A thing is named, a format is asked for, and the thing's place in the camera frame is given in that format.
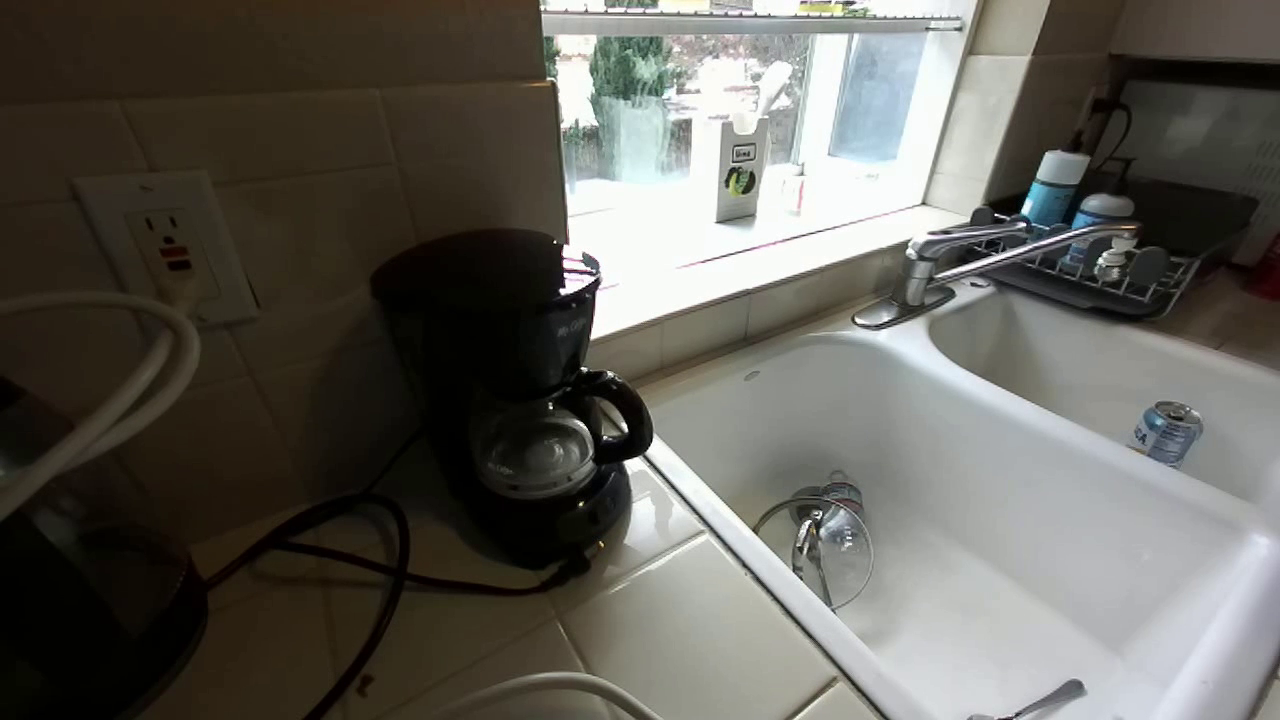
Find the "black appliance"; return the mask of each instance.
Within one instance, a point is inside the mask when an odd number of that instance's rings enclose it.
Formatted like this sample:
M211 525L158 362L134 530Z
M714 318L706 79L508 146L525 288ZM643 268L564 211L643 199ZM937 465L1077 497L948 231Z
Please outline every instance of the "black appliance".
M68 423L0 376L0 483ZM194 655L206 582L108 460L0 521L0 715L136 715Z
M393 256L372 290L480 541L549 567L608 535L653 418L627 384L584 366L601 265L546 231L480 226Z

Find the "countertop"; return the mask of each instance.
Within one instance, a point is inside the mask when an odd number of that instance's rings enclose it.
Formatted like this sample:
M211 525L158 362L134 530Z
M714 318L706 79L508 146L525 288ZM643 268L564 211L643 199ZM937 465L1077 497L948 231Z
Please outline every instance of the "countertop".
M639 695L668 720L865 720L874 704L722 547L685 500L634 460L634 510L595 567L549 594L491 598L409 592L369 675L340 704L347 720L413 720L508 675L584 667ZM413 567L431 576L534 582L536 576L477 556L455 530L455 505L413 451L389 479L413 515ZM262 521L198 547L225 565ZM311 530L338 547L379 551L369 521ZM291 720L328 688L363 639L379 578L304 556L267 556L211 594L206 645L150 720ZM477 715L619 715L592 695L546 690Z

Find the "white sink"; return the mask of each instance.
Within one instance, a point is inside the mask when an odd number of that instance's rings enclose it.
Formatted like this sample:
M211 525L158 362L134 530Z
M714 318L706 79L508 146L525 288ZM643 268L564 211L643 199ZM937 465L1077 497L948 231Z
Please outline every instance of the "white sink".
M1057 720L1232 720L1267 678L1272 525L959 373L929 318L831 325L648 398L653 465L897 720L1012 710L1072 675L1090 695ZM875 565L829 612L750 525L837 468L870 500Z
M1149 405L1194 405L1203 434L1179 473L1280 515L1277 373L1012 290L969 290L929 330L969 373L1124 446Z

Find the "carafe handle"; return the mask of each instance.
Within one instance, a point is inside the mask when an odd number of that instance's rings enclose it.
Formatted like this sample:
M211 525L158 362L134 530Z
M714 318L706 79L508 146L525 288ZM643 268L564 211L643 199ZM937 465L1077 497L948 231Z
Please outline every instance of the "carafe handle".
M639 451L648 451L653 442L653 414L639 398L639 392L634 392L626 379L617 379L613 373L575 373L570 396L564 396L592 427L592 442L595 442L595 465L619 465L634 460ZM595 427L587 398L606 398L613 405L627 432L626 434L608 434Z

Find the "outlet cover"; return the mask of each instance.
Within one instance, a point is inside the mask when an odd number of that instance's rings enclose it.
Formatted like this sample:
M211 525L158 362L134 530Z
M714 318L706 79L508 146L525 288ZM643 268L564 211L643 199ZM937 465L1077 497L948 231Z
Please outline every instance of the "outlet cover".
M162 297L165 238L189 256L199 325L255 318L255 297L209 172L78 175L78 196L127 290Z

